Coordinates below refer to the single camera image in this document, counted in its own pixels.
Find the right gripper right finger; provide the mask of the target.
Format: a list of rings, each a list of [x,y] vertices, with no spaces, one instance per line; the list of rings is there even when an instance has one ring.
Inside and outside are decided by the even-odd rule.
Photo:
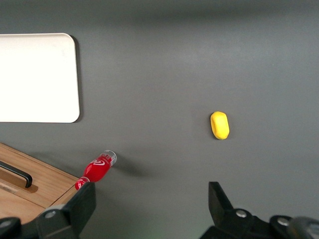
[[[214,222],[202,239],[298,239],[293,218],[272,216],[268,222],[247,210],[234,208],[218,182],[208,184],[208,207]]]

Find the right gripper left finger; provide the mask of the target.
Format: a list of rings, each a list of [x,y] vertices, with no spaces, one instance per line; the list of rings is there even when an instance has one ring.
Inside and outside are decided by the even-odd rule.
[[[66,203],[45,209],[32,221],[0,220],[2,239],[78,239],[96,209],[95,183],[85,183]]]

